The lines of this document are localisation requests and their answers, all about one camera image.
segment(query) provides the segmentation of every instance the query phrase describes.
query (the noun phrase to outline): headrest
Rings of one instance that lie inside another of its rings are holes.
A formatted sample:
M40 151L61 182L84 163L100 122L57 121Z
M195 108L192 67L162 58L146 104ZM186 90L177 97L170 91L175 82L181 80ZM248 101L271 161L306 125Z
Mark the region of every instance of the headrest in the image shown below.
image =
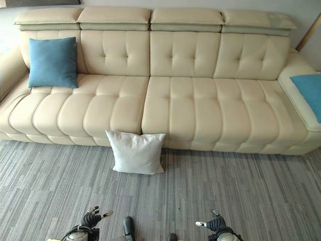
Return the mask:
M296 29L291 18L254 10L223 10L225 23L222 33L267 34L288 36L291 29Z
M31 9L20 14L15 21L21 31L26 30L78 30L80 8Z
M223 18L215 9L158 8L150 23L153 31L220 32Z
M135 7L87 7L77 22L84 30L147 31L150 10Z

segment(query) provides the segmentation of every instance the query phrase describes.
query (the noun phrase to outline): sofa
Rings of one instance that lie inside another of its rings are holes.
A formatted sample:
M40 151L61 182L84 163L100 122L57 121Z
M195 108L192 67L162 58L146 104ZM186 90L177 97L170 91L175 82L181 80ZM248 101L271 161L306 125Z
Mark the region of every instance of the sofa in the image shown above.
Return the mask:
M295 28L262 11L134 7L28 10L2 57L0 139L110 146L105 130L164 147L302 155L321 124L290 80L316 71ZM28 88L29 39L76 37L78 88Z

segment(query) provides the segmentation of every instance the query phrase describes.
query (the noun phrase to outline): wall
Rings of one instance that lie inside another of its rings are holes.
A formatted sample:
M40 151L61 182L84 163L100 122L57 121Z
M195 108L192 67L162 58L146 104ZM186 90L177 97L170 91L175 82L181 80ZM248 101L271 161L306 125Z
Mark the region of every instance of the wall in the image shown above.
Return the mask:
M290 38L296 47L310 25L321 11L321 0L82 0L85 6L136 6L157 7L199 7L216 9L254 9L285 13L295 25ZM12 25L16 16L27 8L0 9L0 49L11 46L17 41L18 31ZM302 55L310 64L321 71L321 27L302 50Z

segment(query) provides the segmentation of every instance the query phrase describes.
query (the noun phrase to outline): gray carpet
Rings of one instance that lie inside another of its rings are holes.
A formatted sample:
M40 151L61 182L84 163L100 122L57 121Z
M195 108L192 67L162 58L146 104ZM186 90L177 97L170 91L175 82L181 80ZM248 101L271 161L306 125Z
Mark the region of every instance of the gray carpet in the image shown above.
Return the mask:
M112 171L111 148L2 141L0 240L62 238L89 207L112 209L101 241L135 220L137 240L207 240L216 208L245 240L321 240L321 149L305 156L163 149L154 176Z

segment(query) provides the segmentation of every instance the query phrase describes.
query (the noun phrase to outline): blue pillow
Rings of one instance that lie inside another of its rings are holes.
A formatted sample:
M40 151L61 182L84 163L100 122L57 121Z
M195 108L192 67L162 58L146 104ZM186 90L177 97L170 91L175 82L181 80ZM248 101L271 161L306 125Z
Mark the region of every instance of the blue pillow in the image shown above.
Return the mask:
M290 77L305 101L321 123L321 74L308 74Z
M76 37L49 40L29 39L29 54L29 87L78 87Z

